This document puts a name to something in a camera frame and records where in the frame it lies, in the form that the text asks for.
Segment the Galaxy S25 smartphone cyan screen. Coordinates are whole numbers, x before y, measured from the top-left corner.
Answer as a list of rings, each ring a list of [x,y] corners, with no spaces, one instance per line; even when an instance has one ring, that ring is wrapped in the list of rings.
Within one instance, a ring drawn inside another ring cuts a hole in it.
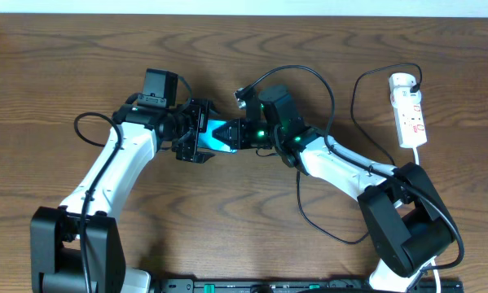
[[[224,120],[209,119],[206,132],[199,135],[198,147],[203,149],[209,149],[211,151],[236,153],[237,150],[231,149],[227,144],[213,137],[213,131],[224,125],[225,123],[226,122]]]

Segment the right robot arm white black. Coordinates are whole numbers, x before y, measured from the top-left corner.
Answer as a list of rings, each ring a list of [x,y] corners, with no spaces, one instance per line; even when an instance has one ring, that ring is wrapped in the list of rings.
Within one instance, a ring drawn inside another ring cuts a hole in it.
[[[236,150],[275,149],[298,173],[317,177],[353,200],[380,257],[369,286],[407,292],[459,231],[427,173],[412,162],[401,168],[380,164],[344,148],[332,136],[308,125],[284,85],[235,92],[244,118],[227,121],[213,138]]]

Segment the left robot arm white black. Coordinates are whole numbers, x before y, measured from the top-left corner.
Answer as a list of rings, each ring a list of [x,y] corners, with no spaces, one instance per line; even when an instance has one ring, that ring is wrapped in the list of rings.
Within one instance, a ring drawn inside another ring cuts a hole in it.
[[[178,160],[202,164],[198,137],[216,113],[191,99],[169,109],[129,99],[108,117],[108,140],[77,188],[56,208],[40,207],[30,222],[34,292],[149,292],[152,276],[127,266],[118,221],[134,183],[170,142]]]

